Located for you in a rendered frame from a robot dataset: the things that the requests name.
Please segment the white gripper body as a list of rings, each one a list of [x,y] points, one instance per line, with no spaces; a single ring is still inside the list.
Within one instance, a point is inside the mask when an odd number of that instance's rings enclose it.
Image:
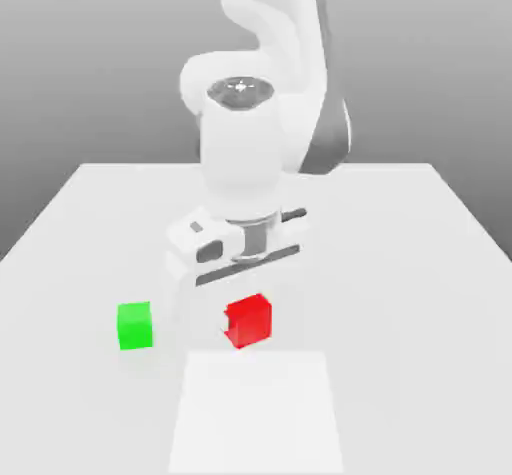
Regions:
[[[217,301],[224,298],[232,302],[266,291],[291,267],[288,260],[295,262],[300,252],[299,244],[290,244],[260,259],[219,259],[204,264],[172,253],[172,317],[180,317],[196,298],[206,298],[219,307]]]

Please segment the small red cube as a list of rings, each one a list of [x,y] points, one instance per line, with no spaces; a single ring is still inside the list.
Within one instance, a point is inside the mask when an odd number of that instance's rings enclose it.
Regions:
[[[272,305],[261,294],[253,294],[227,305],[225,336],[241,349],[269,338],[272,334]]]

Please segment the small green cube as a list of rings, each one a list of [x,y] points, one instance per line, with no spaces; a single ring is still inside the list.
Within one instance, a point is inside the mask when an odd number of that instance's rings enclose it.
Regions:
[[[149,301],[118,305],[117,336],[121,351],[153,346],[152,315]]]

